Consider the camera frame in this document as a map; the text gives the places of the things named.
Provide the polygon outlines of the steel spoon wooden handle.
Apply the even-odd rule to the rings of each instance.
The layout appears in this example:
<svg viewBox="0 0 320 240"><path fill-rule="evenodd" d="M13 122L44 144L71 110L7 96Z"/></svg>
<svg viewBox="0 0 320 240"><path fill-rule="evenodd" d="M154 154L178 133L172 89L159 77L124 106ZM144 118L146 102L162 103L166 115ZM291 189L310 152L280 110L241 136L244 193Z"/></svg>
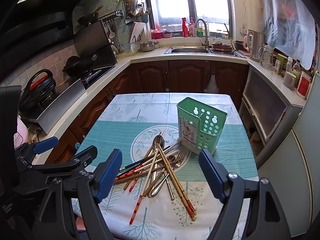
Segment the steel spoon wooden handle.
<svg viewBox="0 0 320 240"><path fill-rule="evenodd" d="M166 174L166 168L163 168L161 172L155 177L155 179L151 182L149 187L144 191L143 197L150 197L151 198L151 192L155 191L155 188L158 187L158 185L161 184L163 180L166 180L167 174Z"/></svg>

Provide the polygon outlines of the white chopstick red striped end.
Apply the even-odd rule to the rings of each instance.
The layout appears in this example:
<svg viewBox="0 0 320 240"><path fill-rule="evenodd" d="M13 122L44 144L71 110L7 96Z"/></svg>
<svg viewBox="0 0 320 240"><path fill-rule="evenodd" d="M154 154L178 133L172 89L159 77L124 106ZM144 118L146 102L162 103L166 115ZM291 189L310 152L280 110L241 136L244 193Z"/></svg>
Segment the white chopstick red striped end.
<svg viewBox="0 0 320 240"><path fill-rule="evenodd" d="M155 161L156 161L156 159L157 159L157 154L158 154L157 145L160 144L161 139L162 139L162 135L163 135L163 132L160 132L160 134L157 135L157 136L153 139L153 142L152 142L152 150L153 150L153 152L154 152L153 162L152 162L152 164L151 164L151 166L150 166L150 169L149 169L148 174L147 174L146 179L145 179L145 183L144 183L143 189L142 189L141 192L140 192L140 196L139 196L139 198L138 198L138 200L137 200L137 203L136 203L136 205L135 205L135 209L134 209L134 211L133 211L133 213L132 213L132 216L131 216L131 218L130 218L130 221L129 221L129 224L130 224L130 225L132 225L132 223L133 223L133 221L134 221L134 219L135 219L136 213L137 213L137 211L138 211L138 209L139 209L139 206L140 206L140 204L141 204L141 201L142 201L142 199L143 199L143 193L144 193L144 191L146 190L146 186L147 186L147 184L148 184L150 175L151 175L151 173L152 173L151 171L152 171L153 166L154 166L154 164L155 164Z"/></svg>

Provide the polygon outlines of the dark brown wooden chopstick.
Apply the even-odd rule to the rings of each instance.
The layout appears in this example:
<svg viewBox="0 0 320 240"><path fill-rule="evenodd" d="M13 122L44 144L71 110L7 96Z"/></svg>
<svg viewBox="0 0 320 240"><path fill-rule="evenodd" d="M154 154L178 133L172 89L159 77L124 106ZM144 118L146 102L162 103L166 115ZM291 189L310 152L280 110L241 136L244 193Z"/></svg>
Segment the dark brown wooden chopstick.
<svg viewBox="0 0 320 240"><path fill-rule="evenodd" d="M178 163L178 162L181 163L182 160L183 160L182 158L178 158L177 160L172 161L172 162L170 162L169 164L170 164L170 165L173 165L173 164ZM151 172L156 172L156 171L161 170L161 169L163 169L163 168L165 168L165 165L159 166L158 168L153 168ZM145 172L140 172L140 173L135 174L135 175L132 175L132 176L130 176L130 177L127 177L127 178L124 178L124 179L120 179L120 180L118 180L118 181L114 181L113 184L114 184L114 185L117 185L117 184L121 184L121 183L126 183L126 182L129 181L129 180L134 180L135 178L138 178L138 177L141 177L141 176L146 176L147 174L148 174L147 171L145 171Z"/></svg>

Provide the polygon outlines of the pink appliance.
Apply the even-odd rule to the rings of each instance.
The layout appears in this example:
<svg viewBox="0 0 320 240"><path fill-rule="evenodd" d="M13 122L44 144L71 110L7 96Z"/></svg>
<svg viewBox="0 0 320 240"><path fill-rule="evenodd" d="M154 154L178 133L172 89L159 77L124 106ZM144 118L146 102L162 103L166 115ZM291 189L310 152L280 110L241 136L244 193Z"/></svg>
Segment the pink appliance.
<svg viewBox="0 0 320 240"><path fill-rule="evenodd" d="M17 116L17 132L14 134L14 148L18 148L23 143L29 142L29 132L21 117Z"/></svg>

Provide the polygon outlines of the steel fork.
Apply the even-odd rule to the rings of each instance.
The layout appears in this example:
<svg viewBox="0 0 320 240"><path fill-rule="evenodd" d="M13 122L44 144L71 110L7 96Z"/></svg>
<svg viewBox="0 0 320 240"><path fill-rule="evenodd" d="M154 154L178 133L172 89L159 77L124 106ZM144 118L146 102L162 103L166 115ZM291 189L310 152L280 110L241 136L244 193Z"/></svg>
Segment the steel fork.
<svg viewBox="0 0 320 240"><path fill-rule="evenodd" d="M182 151L179 152L179 154L177 155L177 157L175 159L175 163L173 164L173 167L172 167L173 170L176 170L177 168L179 168L181 166L181 164L184 161L185 155L186 155L185 152L182 152ZM164 176L164 178L155 186L155 188L150 191L150 196L151 197L155 197L160 192L160 190L163 187L163 185L166 184L170 200L174 200L175 199L175 197L173 195L172 188L171 188L170 183L168 181L168 178L169 178L169 174L166 174Z"/></svg>

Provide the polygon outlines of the green plastic utensil holder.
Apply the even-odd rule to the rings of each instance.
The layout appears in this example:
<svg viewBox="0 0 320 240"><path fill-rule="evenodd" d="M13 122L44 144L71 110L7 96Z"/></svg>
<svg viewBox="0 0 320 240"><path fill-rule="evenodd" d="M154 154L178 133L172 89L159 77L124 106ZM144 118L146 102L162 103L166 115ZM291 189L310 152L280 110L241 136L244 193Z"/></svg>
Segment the green plastic utensil holder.
<svg viewBox="0 0 320 240"><path fill-rule="evenodd" d="M214 154L228 114L190 97L177 104L177 113L181 144L195 154Z"/></svg>

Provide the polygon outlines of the leaf pattern tablecloth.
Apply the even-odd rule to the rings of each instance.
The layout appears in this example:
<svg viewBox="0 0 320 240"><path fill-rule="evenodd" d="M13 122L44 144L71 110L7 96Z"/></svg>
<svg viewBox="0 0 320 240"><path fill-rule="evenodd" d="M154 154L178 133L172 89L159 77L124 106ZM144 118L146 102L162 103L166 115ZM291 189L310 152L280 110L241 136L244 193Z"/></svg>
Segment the leaf pattern tablecloth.
<svg viewBox="0 0 320 240"><path fill-rule="evenodd" d="M155 136L163 132L164 148L179 140L177 104L187 97L181 93L123 94L116 96L99 116L80 145L98 149L98 155L88 166L93 171L117 148L127 166L151 153ZM185 194L196 210L190 218L171 180L175 197L170 200L164 184L155 197L143 197L132 225L129 224L143 189L146 176L138 177L134 185L112 186L99 204L109 230L121 239L207 239L219 216L222 204L215 199L199 166L198 156L183 147L167 157L175 161L180 151L185 158L174 170Z"/></svg>

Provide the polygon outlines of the black wok on stove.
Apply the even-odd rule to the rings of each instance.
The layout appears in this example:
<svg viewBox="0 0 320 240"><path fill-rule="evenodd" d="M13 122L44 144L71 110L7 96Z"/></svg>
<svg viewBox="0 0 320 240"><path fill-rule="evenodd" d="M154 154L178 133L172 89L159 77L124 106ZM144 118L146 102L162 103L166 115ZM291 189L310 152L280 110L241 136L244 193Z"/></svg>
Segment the black wok on stove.
<svg viewBox="0 0 320 240"><path fill-rule="evenodd" d="M78 56L71 56L67 59L62 72L71 78L85 77L94 71L93 67L96 60L97 54L86 59L80 59Z"/></svg>

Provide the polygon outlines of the white mug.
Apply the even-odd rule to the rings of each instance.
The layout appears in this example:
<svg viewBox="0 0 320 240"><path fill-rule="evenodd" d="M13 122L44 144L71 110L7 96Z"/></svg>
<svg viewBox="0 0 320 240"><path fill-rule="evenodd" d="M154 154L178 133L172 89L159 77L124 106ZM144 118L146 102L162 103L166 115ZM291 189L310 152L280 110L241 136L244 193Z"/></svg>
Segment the white mug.
<svg viewBox="0 0 320 240"><path fill-rule="evenodd" d="M295 88L296 76L291 72L285 72L283 85L291 90Z"/></svg>

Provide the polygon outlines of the red labelled jar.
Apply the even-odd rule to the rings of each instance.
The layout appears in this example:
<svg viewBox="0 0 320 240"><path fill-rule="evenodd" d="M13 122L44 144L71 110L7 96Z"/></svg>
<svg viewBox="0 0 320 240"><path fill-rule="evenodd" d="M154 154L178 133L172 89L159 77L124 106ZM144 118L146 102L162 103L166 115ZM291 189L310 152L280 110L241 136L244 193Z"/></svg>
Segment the red labelled jar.
<svg viewBox="0 0 320 240"><path fill-rule="evenodd" d="M311 76L306 74L305 72L302 72L300 75L298 87L296 90L297 95L303 99L306 99L310 84L311 84Z"/></svg>

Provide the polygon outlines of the glass pitcher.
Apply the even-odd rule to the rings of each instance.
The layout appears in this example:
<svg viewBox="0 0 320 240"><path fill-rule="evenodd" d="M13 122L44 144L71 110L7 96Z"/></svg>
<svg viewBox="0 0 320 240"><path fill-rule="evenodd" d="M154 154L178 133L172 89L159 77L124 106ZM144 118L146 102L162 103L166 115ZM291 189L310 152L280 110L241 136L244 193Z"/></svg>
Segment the glass pitcher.
<svg viewBox="0 0 320 240"><path fill-rule="evenodd" d="M269 44L264 44L258 50L258 56L262 67L273 70L273 50L274 48Z"/></svg>

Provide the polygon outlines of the steel bowl on counter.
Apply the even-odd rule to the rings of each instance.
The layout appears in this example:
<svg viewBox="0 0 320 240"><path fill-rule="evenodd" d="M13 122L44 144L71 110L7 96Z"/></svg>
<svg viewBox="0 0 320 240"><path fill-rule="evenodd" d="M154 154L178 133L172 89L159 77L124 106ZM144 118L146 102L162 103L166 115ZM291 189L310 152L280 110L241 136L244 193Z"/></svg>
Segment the steel bowl on counter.
<svg viewBox="0 0 320 240"><path fill-rule="evenodd" d="M139 45L139 49L141 52L150 52L155 49L158 49L159 47L160 47L159 44L157 44L156 41L154 40L151 40L148 42L142 42Z"/></svg>

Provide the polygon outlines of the black range hood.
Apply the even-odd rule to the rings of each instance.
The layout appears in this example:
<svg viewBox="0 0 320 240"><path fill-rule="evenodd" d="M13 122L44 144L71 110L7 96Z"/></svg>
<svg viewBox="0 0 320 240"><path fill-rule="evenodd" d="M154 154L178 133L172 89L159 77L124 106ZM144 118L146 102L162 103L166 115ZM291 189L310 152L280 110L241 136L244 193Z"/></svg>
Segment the black range hood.
<svg viewBox="0 0 320 240"><path fill-rule="evenodd" d="M88 0L1 0L1 79L73 36L73 11Z"/></svg>

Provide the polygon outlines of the steel electric kettle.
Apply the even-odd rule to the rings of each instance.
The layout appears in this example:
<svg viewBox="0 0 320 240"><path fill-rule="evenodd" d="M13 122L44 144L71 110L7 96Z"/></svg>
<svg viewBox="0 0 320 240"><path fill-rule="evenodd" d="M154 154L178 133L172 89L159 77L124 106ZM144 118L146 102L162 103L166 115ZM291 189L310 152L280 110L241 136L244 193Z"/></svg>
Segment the steel electric kettle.
<svg viewBox="0 0 320 240"><path fill-rule="evenodd" d="M249 52L252 60L259 62L261 58L260 48L265 43L265 34L249 29L244 37L244 49Z"/></svg>

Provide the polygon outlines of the red spray bottle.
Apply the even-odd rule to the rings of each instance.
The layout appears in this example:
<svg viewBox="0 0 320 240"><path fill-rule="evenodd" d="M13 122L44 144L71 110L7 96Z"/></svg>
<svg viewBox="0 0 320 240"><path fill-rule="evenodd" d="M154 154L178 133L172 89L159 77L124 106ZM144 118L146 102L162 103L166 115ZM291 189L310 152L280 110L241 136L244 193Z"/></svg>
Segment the red spray bottle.
<svg viewBox="0 0 320 240"><path fill-rule="evenodd" d="M186 18L182 18L182 32L183 32L183 37L188 37L189 36L189 31L188 27L186 25Z"/></svg>

